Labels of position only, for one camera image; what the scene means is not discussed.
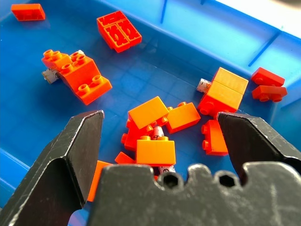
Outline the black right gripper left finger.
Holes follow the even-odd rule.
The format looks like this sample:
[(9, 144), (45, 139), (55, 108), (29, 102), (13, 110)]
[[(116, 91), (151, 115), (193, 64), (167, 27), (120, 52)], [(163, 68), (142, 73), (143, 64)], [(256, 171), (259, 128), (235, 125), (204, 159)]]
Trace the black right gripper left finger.
[(102, 110), (70, 118), (43, 149), (0, 213), (3, 226), (65, 226), (84, 207), (92, 185)]

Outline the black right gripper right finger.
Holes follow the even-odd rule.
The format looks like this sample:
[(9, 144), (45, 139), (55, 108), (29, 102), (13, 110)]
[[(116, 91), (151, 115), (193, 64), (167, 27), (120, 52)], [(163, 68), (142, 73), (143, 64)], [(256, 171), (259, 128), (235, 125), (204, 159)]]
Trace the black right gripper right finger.
[(244, 165), (283, 165), (297, 183), (301, 182), (301, 152), (264, 119), (248, 114), (219, 112), (218, 123), (239, 183), (248, 181)]

